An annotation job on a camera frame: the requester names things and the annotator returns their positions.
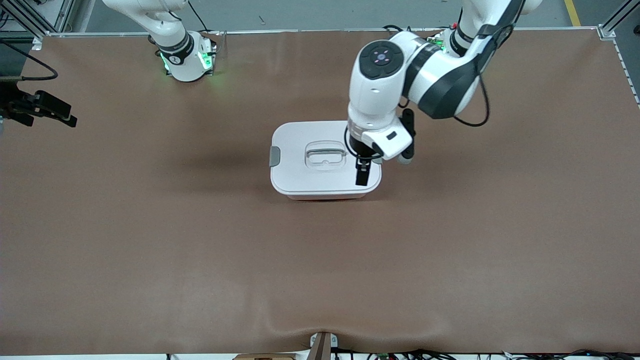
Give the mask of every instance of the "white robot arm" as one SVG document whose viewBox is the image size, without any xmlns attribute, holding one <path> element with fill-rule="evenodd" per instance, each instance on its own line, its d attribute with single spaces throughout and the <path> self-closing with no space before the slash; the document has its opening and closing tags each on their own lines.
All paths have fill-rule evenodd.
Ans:
<svg viewBox="0 0 640 360">
<path fill-rule="evenodd" d="M 444 50 L 411 31 L 367 44 L 355 61 L 349 88 L 348 141 L 358 171 L 366 172 L 376 158 L 400 155 L 413 143 L 412 130 L 396 115 L 401 96 L 432 119 L 459 114 L 520 14 L 541 1 L 463 0 L 458 27 L 444 32 Z"/>
<path fill-rule="evenodd" d="M 186 31 L 172 12 L 188 0 L 103 0 L 149 32 L 167 71 L 179 81 L 195 81 L 213 70 L 215 43 L 196 31 Z"/>
</svg>

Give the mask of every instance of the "brown table surface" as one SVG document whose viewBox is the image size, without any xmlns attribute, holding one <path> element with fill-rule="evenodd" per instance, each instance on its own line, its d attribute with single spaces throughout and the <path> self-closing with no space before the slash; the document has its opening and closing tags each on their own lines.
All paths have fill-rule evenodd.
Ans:
<svg viewBox="0 0 640 360">
<path fill-rule="evenodd" d="M 492 118 L 417 115 L 417 155 L 362 200 L 295 202 L 272 132 L 346 118 L 384 33 L 230 35 L 166 77 L 146 38 L 47 38 L 78 127 L 1 138 L 2 354 L 640 352 L 640 111 L 596 32 L 518 31 Z M 45 74 L 37 66 L 27 73 Z M 465 111 L 484 114 L 481 96 Z"/>
</svg>

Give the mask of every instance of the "storage box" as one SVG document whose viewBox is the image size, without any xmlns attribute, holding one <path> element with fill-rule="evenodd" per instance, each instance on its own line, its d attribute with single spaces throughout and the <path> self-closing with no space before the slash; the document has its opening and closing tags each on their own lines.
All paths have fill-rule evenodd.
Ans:
<svg viewBox="0 0 640 360">
<path fill-rule="evenodd" d="M 347 122 L 288 122 L 271 139 L 271 184 L 294 200 L 357 199 L 380 184 L 371 163 L 366 186 L 356 185 L 356 158 L 344 143 Z"/>
</svg>

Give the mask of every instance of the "black cable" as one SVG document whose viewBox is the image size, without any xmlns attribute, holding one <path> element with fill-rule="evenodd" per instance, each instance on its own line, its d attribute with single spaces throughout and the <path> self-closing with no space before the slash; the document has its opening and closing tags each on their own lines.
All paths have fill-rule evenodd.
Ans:
<svg viewBox="0 0 640 360">
<path fill-rule="evenodd" d="M 196 17 L 198 18 L 198 20 L 200 21 L 200 23 L 202 24 L 203 30 L 200 31 L 211 31 L 209 30 L 209 28 L 204 24 L 204 21 L 202 21 L 202 18 L 200 17 L 200 15 L 198 14 L 198 12 L 193 8 L 193 5 L 191 4 L 191 0 L 187 1 L 187 3 L 189 3 L 189 7 L 191 8 L 191 11 L 193 11 L 193 13 L 196 15 Z"/>
<path fill-rule="evenodd" d="M 358 160 L 364 160 L 364 161 L 371 161 L 371 160 L 376 160 L 376 159 L 380 159 L 382 158 L 382 155 L 375 155 L 375 156 L 370 156 L 368 158 L 364 157 L 364 156 L 360 156 L 358 154 L 355 153 L 355 151 L 351 150 L 351 146 L 349 146 L 349 142 L 347 142 L 347 130 L 349 128 L 345 127 L 344 128 L 344 146 L 347 147 L 347 150 L 349 151 L 349 153 L 356 159 Z"/>
<path fill-rule="evenodd" d="M 383 29 L 389 30 L 389 29 L 396 29 L 398 31 L 404 31 L 403 28 L 399 27 L 398 25 L 386 25 L 382 27 Z"/>
<path fill-rule="evenodd" d="M 576 355 L 589 355 L 589 356 L 598 356 L 598 357 L 606 357 L 608 358 L 608 360 L 616 360 L 616 357 L 610 354 L 607 354 L 605 352 L 600 352 L 600 351 L 596 351 L 596 350 L 590 350 L 590 349 L 586 349 L 586 348 L 582 348 L 580 350 L 576 350 L 574 352 L 571 352 L 569 354 L 565 354 L 565 355 L 561 355 L 561 356 L 554 356 L 552 354 L 541 354 L 541 355 L 535 355 L 535 354 L 522 354 L 523 356 L 516 356 L 513 357 L 512 360 L 563 360 L 566 359 L 567 357 L 570 356 L 576 356 Z"/>
<path fill-rule="evenodd" d="M 398 108 L 401 108 L 401 109 L 404 109 L 404 108 L 406 108 L 407 106 L 409 106 L 409 99 L 407 99 L 407 100 L 406 100 L 406 103 L 405 103 L 404 105 L 400 105 L 400 104 L 398 104 Z"/>
<path fill-rule="evenodd" d="M 491 106 L 489 104 L 489 95 L 486 92 L 486 86 L 484 85 L 482 74 L 480 74 L 480 72 L 477 70 L 477 67 L 476 67 L 476 74 L 480 78 L 480 88 L 482 89 L 482 95 L 484 96 L 484 108 L 485 108 L 484 120 L 478 123 L 472 123 L 472 122 L 466 122 L 457 116 L 453 116 L 453 118 L 456 119 L 460 124 L 464 124 L 470 127 L 481 127 L 482 125 L 485 125 L 486 122 L 489 121 L 489 116 L 491 116 Z"/>
<path fill-rule="evenodd" d="M 175 15 L 175 14 L 173 13 L 173 11 L 171 11 L 171 10 L 169 10 L 169 15 L 171 15 L 171 16 L 172 16 L 174 19 L 176 19 L 176 20 L 182 21 L 182 19 L 180 19 L 180 18 L 178 17 L 178 15 Z"/>
<path fill-rule="evenodd" d="M 51 75 L 49 76 L 35 76 L 35 77 L 29 77 L 29 76 L 21 76 L 20 77 L 20 81 L 44 81 L 44 80 L 53 80 L 55 78 L 58 77 L 58 72 L 48 66 L 47 64 L 45 64 L 44 62 L 34 58 L 33 56 L 29 55 L 28 53 L 25 53 L 24 51 L 18 49 L 17 47 L 9 44 L 7 41 L 5 41 L 4 39 L 0 38 L 0 44 L 4 44 L 7 45 L 8 47 L 10 47 L 11 49 L 13 49 L 14 51 L 17 51 L 18 53 L 26 56 L 27 58 L 37 62 L 38 64 L 42 65 L 43 67 L 45 67 L 47 70 L 51 71 Z"/>
<path fill-rule="evenodd" d="M 332 347 L 331 351 L 333 352 L 337 352 L 338 354 L 341 354 L 343 352 L 352 352 L 354 354 L 368 354 L 368 352 L 359 352 L 359 351 L 353 351 L 353 349 L 349 349 L 349 348 L 340 348 L 340 347 Z"/>
<path fill-rule="evenodd" d="M 453 357 L 450 354 L 446 354 L 444 352 L 437 352 L 437 351 L 433 351 L 433 350 L 418 349 L 417 351 L 413 352 L 414 356 L 415 356 L 415 353 L 418 353 L 420 355 L 421 359 L 424 359 L 424 355 L 428 355 L 429 359 L 425 359 L 425 360 L 431 360 L 431 359 L 457 360 L 455 357 Z"/>
<path fill-rule="evenodd" d="M 5 12 L 4 10 L 2 10 L 2 12 L 0 12 L 0 22 L 2 24 L 0 24 L 0 29 L 2 29 L 7 22 L 9 22 L 9 13 Z"/>
</svg>

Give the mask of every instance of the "yellow floor line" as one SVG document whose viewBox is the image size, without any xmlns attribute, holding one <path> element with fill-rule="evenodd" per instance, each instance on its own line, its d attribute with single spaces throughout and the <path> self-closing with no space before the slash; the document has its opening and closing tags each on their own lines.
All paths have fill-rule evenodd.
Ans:
<svg viewBox="0 0 640 360">
<path fill-rule="evenodd" d="M 575 11 L 575 5 L 573 4 L 573 0 L 564 0 L 564 5 L 566 6 L 566 11 L 569 12 L 569 19 L 571 19 L 571 25 L 580 26 L 580 19 L 578 18 L 578 13 Z"/>
</svg>

